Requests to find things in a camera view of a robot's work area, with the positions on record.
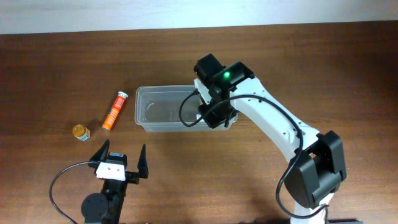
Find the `small jar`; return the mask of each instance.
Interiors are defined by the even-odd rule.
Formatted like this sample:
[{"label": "small jar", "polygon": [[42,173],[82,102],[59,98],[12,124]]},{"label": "small jar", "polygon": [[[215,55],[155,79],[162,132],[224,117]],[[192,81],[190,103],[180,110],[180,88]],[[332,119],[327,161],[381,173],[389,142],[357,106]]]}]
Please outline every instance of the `small jar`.
[{"label": "small jar", "polygon": [[86,141],[90,137],[90,130],[81,124],[73,127],[72,133],[77,139],[82,141]]}]

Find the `white background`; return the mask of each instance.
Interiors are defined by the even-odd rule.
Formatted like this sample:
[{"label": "white background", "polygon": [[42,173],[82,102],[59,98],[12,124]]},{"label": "white background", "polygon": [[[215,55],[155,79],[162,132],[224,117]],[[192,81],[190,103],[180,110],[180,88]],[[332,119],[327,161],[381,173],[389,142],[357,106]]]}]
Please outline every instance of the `white background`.
[{"label": "white background", "polygon": [[397,0],[0,0],[0,34],[393,19]]}]

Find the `brown wooden surface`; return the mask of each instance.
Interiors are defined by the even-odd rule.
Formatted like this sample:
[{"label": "brown wooden surface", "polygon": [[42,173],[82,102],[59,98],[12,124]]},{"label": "brown wooden surface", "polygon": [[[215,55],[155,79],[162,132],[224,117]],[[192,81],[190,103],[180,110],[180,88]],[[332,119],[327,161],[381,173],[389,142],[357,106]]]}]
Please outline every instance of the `brown wooden surface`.
[{"label": "brown wooden surface", "polygon": [[[137,88],[192,84],[196,60],[210,52],[225,65],[244,62],[293,114],[341,136],[348,178],[330,218],[398,219],[398,22],[0,38],[0,223],[67,223],[50,204],[49,184],[107,138],[111,151],[128,155],[129,170],[147,144],[149,179],[128,187],[122,223],[287,218],[274,195],[287,163],[245,116],[224,132],[147,133],[134,122]],[[121,90],[130,97],[105,131],[101,123]],[[76,124],[92,137],[73,137]],[[79,167],[59,179],[54,198],[82,223],[81,202],[102,183]]]}]

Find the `white arm segment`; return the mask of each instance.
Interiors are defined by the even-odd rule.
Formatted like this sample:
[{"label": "white arm segment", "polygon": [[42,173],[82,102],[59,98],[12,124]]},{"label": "white arm segment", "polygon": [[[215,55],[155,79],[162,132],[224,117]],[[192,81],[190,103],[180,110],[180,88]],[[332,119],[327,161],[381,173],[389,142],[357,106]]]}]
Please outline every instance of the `white arm segment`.
[{"label": "white arm segment", "polygon": [[[211,101],[211,96],[208,94],[208,89],[199,79],[195,80],[195,87],[200,92],[204,103],[208,104]],[[296,122],[296,124],[303,131],[303,150],[315,143],[318,138],[318,130],[305,124],[299,120],[291,112],[289,112],[283,105],[281,105],[268,91],[261,85],[258,78],[247,78],[245,81],[236,85],[236,90],[230,92],[229,97],[239,95],[257,95],[271,100],[279,107],[281,107],[289,116]],[[260,103],[255,98],[241,98],[232,100],[231,105],[238,111],[245,114],[250,118],[282,151],[287,162],[294,157],[294,151],[299,147],[299,139],[296,137],[297,132],[294,131],[292,123],[278,110],[266,102]],[[327,195],[321,200],[320,205],[328,204],[333,194]],[[295,202],[294,214],[296,215],[310,215],[319,207],[312,210],[311,208],[304,208],[299,203]],[[324,224],[325,211],[320,212],[309,219],[296,219],[290,220],[291,224]]]},{"label": "white arm segment", "polygon": [[[303,149],[311,146],[318,138],[318,130],[299,120],[280,104],[268,91],[261,85],[258,78],[247,78],[236,85],[236,90],[230,92],[229,97],[239,95],[262,96],[280,108],[282,108],[303,131]],[[241,98],[231,101],[231,105],[238,111],[245,114],[256,124],[280,149],[289,162],[295,155],[294,151],[299,147],[300,140],[296,136],[292,123],[277,109],[266,102],[259,102],[254,98]]]}]

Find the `wood grain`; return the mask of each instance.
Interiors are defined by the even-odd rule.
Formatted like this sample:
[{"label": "wood grain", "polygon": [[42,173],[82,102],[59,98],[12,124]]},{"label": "wood grain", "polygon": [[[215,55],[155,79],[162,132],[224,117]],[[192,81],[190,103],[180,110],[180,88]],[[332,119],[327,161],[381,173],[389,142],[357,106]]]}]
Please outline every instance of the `wood grain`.
[{"label": "wood grain", "polygon": [[[135,91],[186,85],[199,58],[244,62],[283,105],[343,139],[348,178],[330,218],[398,219],[398,22],[0,36],[0,223],[66,223],[48,187],[105,139],[135,169],[147,144],[149,179],[127,189],[122,223],[250,223],[288,218],[275,201],[287,164],[245,116],[229,131],[146,133]],[[100,128],[117,91],[130,97],[112,131]],[[92,137],[72,135],[87,125]],[[59,206],[83,223],[82,200],[102,181],[87,167],[56,183]],[[282,200],[292,209],[284,190]]]}]

